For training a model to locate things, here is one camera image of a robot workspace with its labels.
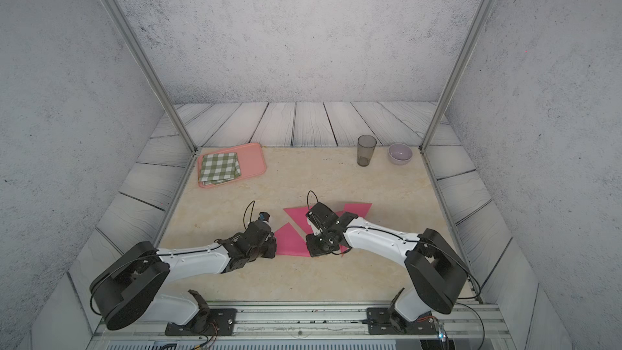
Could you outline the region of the pink square paper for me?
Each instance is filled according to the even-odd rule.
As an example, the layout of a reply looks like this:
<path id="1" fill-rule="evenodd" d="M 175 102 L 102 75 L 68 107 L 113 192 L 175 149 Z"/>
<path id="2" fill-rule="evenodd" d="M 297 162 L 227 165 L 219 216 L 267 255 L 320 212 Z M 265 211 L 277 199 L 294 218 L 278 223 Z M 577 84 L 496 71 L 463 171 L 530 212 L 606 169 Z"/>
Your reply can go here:
<path id="1" fill-rule="evenodd" d="M 343 210 L 336 212 L 337 216 L 343 215 L 345 212 L 351 212 L 358 215 L 358 217 L 367 217 L 372 204 L 344 204 Z"/>

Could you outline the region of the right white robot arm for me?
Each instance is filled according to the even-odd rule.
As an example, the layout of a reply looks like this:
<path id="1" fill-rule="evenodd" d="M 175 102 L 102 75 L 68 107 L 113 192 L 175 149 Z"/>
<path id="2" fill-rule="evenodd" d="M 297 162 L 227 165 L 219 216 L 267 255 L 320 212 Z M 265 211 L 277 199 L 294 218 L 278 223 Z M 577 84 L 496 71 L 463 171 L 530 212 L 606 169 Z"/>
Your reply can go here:
<path id="1" fill-rule="evenodd" d="M 439 232 L 406 233 L 373 224 L 352 212 L 338 215 L 317 203 L 305 214 L 305 237 L 312 257 L 368 251 L 404 267 L 411 287 L 396 295 L 391 309 L 403 322 L 427 312 L 450 314 L 467 282 L 465 262 Z"/>

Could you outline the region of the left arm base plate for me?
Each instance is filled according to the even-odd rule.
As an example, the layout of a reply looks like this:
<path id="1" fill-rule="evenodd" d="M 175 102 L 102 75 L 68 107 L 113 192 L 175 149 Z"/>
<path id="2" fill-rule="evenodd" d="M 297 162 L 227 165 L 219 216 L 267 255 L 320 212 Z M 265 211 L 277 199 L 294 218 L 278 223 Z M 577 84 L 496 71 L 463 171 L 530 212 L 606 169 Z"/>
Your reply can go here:
<path id="1" fill-rule="evenodd" d="M 184 324 L 177 325 L 170 322 L 165 328 L 166 336 L 203 335 L 231 336 L 236 322 L 236 309 L 202 308 L 192 319 Z"/>

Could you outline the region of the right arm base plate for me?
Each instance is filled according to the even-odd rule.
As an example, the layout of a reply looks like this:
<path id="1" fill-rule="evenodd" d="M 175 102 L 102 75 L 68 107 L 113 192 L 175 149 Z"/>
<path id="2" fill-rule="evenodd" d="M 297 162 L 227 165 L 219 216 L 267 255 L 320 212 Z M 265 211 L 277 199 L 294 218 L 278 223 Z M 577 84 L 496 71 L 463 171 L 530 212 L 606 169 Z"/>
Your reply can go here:
<path id="1" fill-rule="evenodd" d="M 410 322 L 389 308 L 368 308 L 363 323 L 369 335 L 436 335 L 435 318 L 427 313 Z"/>

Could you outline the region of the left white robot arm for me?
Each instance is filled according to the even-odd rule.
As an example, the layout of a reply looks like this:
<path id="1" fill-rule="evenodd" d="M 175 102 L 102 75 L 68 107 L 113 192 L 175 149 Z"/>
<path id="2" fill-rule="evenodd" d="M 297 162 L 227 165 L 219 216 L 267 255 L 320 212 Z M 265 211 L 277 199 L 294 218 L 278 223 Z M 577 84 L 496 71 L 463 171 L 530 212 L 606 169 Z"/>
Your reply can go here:
<path id="1" fill-rule="evenodd" d="M 208 313 L 207 303 L 194 290 L 186 296 L 165 293 L 165 285 L 199 275 L 230 273 L 257 259 L 273 259 L 276 251 L 276 237 L 262 217 L 249 222 L 244 232 L 209 246 L 171 250 L 141 241 L 91 283 L 90 306 L 112 331 L 135 322 L 188 326 Z"/>

